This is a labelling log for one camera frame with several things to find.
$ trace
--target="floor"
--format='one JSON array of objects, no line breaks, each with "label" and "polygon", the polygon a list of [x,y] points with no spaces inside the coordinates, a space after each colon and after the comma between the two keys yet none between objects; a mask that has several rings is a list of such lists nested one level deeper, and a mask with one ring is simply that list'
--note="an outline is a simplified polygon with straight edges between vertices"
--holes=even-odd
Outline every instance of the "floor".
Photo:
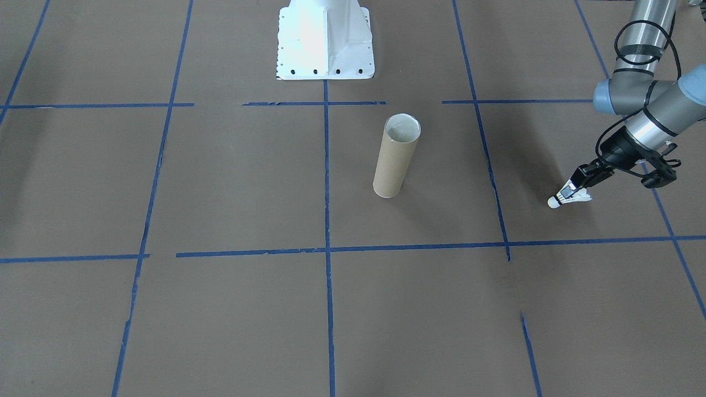
[{"label": "floor", "polygon": [[412,3],[362,1],[375,78],[284,82],[285,0],[2,1],[0,395],[702,396],[706,124],[546,205],[633,3]]}]

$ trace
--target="cardboard tube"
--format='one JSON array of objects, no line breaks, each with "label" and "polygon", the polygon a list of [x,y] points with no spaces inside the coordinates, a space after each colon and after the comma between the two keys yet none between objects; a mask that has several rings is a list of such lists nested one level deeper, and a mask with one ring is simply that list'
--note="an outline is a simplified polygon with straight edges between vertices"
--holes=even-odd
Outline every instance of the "cardboard tube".
[{"label": "cardboard tube", "polygon": [[391,199],[400,193],[420,134],[419,122],[408,114],[396,114],[387,120],[373,179],[378,196]]}]

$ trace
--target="badminton shuttlecock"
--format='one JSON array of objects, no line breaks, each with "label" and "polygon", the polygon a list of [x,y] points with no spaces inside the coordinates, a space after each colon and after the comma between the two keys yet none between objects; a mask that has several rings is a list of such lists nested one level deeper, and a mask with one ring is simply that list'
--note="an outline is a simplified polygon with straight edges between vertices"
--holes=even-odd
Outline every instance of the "badminton shuttlecock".
[{"label": "badminton shuttlecock", "polygon": [[559,208],[563,204],[591,201],[591,199],[592,197],[588,194],[586,188],[576,189],[576,186],[569,179],[557,194],[549,197],[546,203],[549,204],[549,208]]}]

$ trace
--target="blue joint cap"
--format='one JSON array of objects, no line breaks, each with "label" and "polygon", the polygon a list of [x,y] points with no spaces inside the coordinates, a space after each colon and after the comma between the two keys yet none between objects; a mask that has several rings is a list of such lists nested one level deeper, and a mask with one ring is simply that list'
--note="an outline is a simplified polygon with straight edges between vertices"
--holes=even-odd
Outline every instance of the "blue joint cap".
[{"label": "blue joint cap", "polygon": [[679,89],[690,100],[706,106],[706,64],[696,66],[694,70],[681,76]]},{"label": "blue joint cap", "polygon": [[596,90],[593,92],[593,107],[601,113],[615,114],[609,84],[610,80],[603,80],[596,85]]}]

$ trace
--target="blue tape line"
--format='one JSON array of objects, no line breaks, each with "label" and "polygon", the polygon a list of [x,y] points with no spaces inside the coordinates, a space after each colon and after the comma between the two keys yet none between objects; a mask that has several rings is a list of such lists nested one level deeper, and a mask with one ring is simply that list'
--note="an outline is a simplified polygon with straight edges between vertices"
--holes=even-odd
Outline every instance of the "blue tape line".
[{"label": "blue tape line", "polygon": [[[174,107],[193,107],[193,102],[174,103]],[[102,109],[110,107],[168,107],[169,103],[81,103],[67,105],[10,105],[9,109]]]},{"label": "blue tape line", "polygon": [[614,244],[626,242],[664,242],[671,237],[618,237],[613,239],[573,239],[573,240],[539,240],[510,242],[513,247],[535,247],[540,245],[572,245],[572,244]]},{"label": "blue tape line", "polygon": [[698,241],[698,240],[706,240],[706,236],[704,235],[696,235],[696,236],[675,236],[675,238],[678,241]]},{"label": "blue tape line", "polygon": [[534,351],[532,349],[530,333],[527,330],[527,321],[525,321],[525,313],[520,312],[520,314],[522,316],[522,333],[525,335],[525,345],[527,345],[527,355],[529,355],[529,365],[532,368],[532,377],[534,378],[534,389],[537,390],[537,397],[542,397],[542,385],[539,384],[537,363],[534,361]]},{"label": "blue tape line", "polygon": [[[644,163],[642,164],[642,170],[647,173],[647,166]],[[657,206],[659,207],[659,212],[662,214],[662,219],[664,220],[664,224],[666,225],[667,232],[669,232],[669,236],[671,238],[670,240],[674,245],[674,249],[676,250],[676,254],[679,257],[679,261],[681,262],[681,267],[684,269],[684,273],[686,273],[686,278],[689,280],[689,285],[691,285],[691,290],[694,292],[696,302],[698,303],[699,308],[701,309],[701,314],[703,315],[704,320],[706,320],[706,307],[704,306],[704,301],[703,299],[701,299],[701,294],[699,293],[699,290],[696,287],[694,277],[691,275],[689,265],[686,263],[686,259],[684,259],[684,255],[681,252],[681,247],[679,246],[679,242],[677,241],[678,239],[674,234],[674,230],[672,230],[671,228],[669,218],[666,216],[666,211],[664,210],[664,206],[662,205],[662,200],[659,198],[659,194],[657,193],[656,189],[651,190],[652,194],[654,195],[654,199],[657,202]]]},{"label": "blue tape line", "polygon": [[325,248],[291,248],[291,249],[250,249],[244,251],[196,251],[179,252],[177,258],[205,258],[209,256],[251,256],[251,255],[283,255],[283,254],[315,254],[325,252]]},{"label": "blue tape line", "polygon": [[160,151],[157,155],[157,165],[155,166],[155,176],[152,179],[152,191],[150,192],[150,202],[147,206],[147,215],[145,217],[145,231],[142,236],[142,242],[140,243],[140,256],[137,260],[137,266],[135,267],[135,278],[133,279],[132,297],[130,300],[130,314],[128,320],[125,322],[125,329],[123,331],[123,340],[120,346],[120,356],[118,358],[118,365],[115,371],[115,380],[113,382],[112,397],[118,396],[118,389],[120,387],[120,378],[123,372],[123,364],[125,361],[125,352],[128,345],[128,339],[130,336],[130,327],[132,324],[133,313],[135,311],[135,301],[137,298],[138,291],[138,279],[140,278],[140,273],[142,272],[142,264],[144,259],[145,248],[147,247],[147,237],[150,232],[150,221],[152,219],[152,210],[155,205],[155,197],[157,196],[157,185],[160,180],[160,170],[162,169],[162,157],[164,156],[164,145],[167,142],[167,133],[169,132],[169,123],[172,119],[172,109],[174,105],[174,98],[177,95],[177,86],[179,84],[179,72],[181,71],[181,60],[184,58],[184,47],[186,46],[186,37],[189,34],[189,23],[191,22],[191,10],[193,9],[193,0],[189,0],[189,9],[186,12],[186,22],[184,23],[184,33],[181,36],[181,46],[179,48],[179,57],[176,60],[176,68],[174,70],[174,81],[172,82],[172,94],[169,96],[169,106],[167,107],[167,117],[164,120],[164,129],[162,130],[162,140],[160,142]]},{"label": "blue tape line", "polygon": [[30,54],[32,54],[32,48],[34,48],[35,42],[37,41],[37,36],[39,36],[40,30],[42,29],[44,17],[47,16],[47,9],[49,9],[49,2],[51,2],[51,0],[46,0],[44,3],[42,15],[40,16],[40,20],[37,23],[35,34],[32,35],[30,46],[27,48],[27,52],[25,52],[25,57],[22,58],[22,63],[20,64],[20,69],[17,71],[17,75],[15,75],[15,80],[12,83],[12,88],[10,88],[10,93],[8,94],[7,100],[5,101],[5,107],[2,109],[2,113],[0,113],[0,125],[2,125],[3,120],[5,120],[5,115],[7,114],[8,106],[10,106],[10,103],[12,103],[12,97],[15,96],[15,91],[17,90],[17,86],[20,83],[22,72],[24,72],[25,66],[27,66],[27,60],[30,58]]},{"label": "blue tape line", "polygon": [[[679,240],[706,240],[706,236],[676,236]],[[621,244],[631,242],[670,242],[670,236],[655,237],[617,237],[609,239],[568,239],[568,240],[535,240],[510,241],[512,247],[536,247],[546,245],[573,244]],[[450,244],[407,244],[407,245],[364,245],[349,247],[330,247],[331,252],[361,252],[361,251],[408,251],[426,249],[456,249],[456,248],[491,248],[504,247],[504,242],[467,242]],[[326,252],[325,247],[319,248],[287,248],[287,249],[249,249],[243,251],[194,251],[179,252],[177,258],[200,258],[209,256],[249,256],[249,255],[281,255],[281,254],[316,254]]]},{"label": "blue tape line", "polygon": [[354,102],[247,102],[243,106],[341,106],[341,105],[386,105],[384,100],[380,101],[354,101]]},{"label": "blue tape line", "polygon": [[476,101],[474,100],[443,100],[442,105],[473,105]]},{"label": "blue tape line", "polygon": [[471,96],[474,100],[474,107],[476,110],[476,118],[478,119],[478,130],[480,130],[481,141],[483,143],[483,151],[485,152],[486,160],[488,162],[488,174],[490,176],[490,182],[493,186],[493,192],[495,193],[495,202],[498,207],[498,219],[500,220],[500,229],[503,232],[503,241],[505,242],[505,254],[508,256],[508,261],[512,259],[510,256],[510,245],[508,244],[508,232],[505,229],[505,220],[503,219],[503,209],[500,205],[500,196],[498,195],[498,187],[495,183],[495,176],[493,175],[493,165],[490,159],[490,152],[488,150],[488,142],[485,137],[485,130],[483,128],[483,119],[481,118],[481,110],[478,106],[478,97],[476,96],[476,87],[473,84],[473,74],[471,73],[471,64],[468,61],[468,53],[466,51],[466,41],[463,38],[463,30],[461,29],[461,20],[458,16],[458,7],[456,6],[456,0],[453,2],[453,13],[456,17],[456,27],[458,29],[458,38],[461,41],[461,49],[463,50],[463,59],[466,63],[466,72],[468,73],[468,83],[471,87]]},{"label": "blue tape line", "polygon": [[410,245],[368,245],[360,247],[333,247],[331,252],[360,251],[407,251],[415,249],[454,249],[454,248],[487,248],[504,247],[504,242],[470,242],[457,244],[410,244]]},{"label": "blue tape line", "polygon": [[354,102],[329,102],[329,106],[369,106],[369,105],[386,105],[387,102],[384,100],[372,100],[372,101],[354,101]]},{"label": "blue tape line", "polygon": [[478,103],[591,103],[593,100],[478,100]]},{"label": "blue tape line", "polygon": [[328,385],[330,397],[336,396],[336,367],[333,347],[333,289],[331,283],[331,221],[330,221],[330,168],[328,141],[328,80],[323,81],[323,147],[324,147],[324,202],[325,202],[325,252],[326,252],[326,307],[328,313]]},{"label": "blue tape line", "polygon": [[586,20],[586,16],[583,14],[583,10],[581,9],[581,5],[578,3],[578,0],[574,0],[574,3],[576,3],[576,9],[578,9],[578,13],[581,16],[581,20],[583,21],[584,27],[586,27],[586,32],[588,33],[588,38],[591,39],[591,44],[593,45],[593,50],[596,52],[596,55],[598,56],[598,61],[601,62],[601,67],[603,68],[603,73],[606,75],[606,78],[610,78],[610,75],[608,74],[608,69],[606,68],[606,64],[603,62],[603,57],[601,57],[601,52],[598,50],[598,46],[596,45],[596,40],[593,38],[593,33],[591,33],[591,28],[588,26],[588,21]]},{"label": "blue tape line", "polygon": [[41,263],[41,262],[79,262],[79,261],[121,261],[137,259],[139,254],[127,255],[81,255],[81,256],[35,256],[31,258],[0,258],[0,263]]},{"label": "blue tape line", "polygon": [[323,102],[247,102],[243,106],[323,106]]},{"label": "blue tape line", "polygon": [[591,103],[593,100],[443,100],[443,105],[472,105],[474,103]]}]

